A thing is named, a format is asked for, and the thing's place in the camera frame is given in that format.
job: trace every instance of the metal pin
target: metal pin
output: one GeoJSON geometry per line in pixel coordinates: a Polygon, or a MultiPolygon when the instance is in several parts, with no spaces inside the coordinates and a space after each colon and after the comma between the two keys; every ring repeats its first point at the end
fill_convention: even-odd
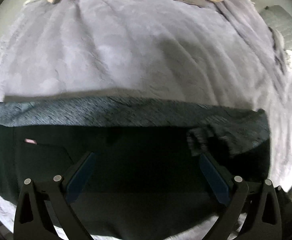
{"type": "Polygon", "coordinates": [[[272,185],[272,181],[270,179],[266,179],[265,180],[265,184],[270,186],[270,185],[272,185]]]}
{"type": "Polygon", "coordinates": [[[61,176],[60,175],[56,175],[55,177],[54,177],[54,181],[60,181],[61,180],[61,176]]]}
{"type": "Polygon", "coordinates": [[[24,184],[28,185],[31,182],[31,179],[25,179],[24,184]]]}
{"type": "Polygon", "coordinates": [[[234,180],[235,180],[236,182],[242,182],[242,181],[243,181],[242,177],[240,177],[240,176],[235,176],[235,177],[234,177],[234,180]]]}

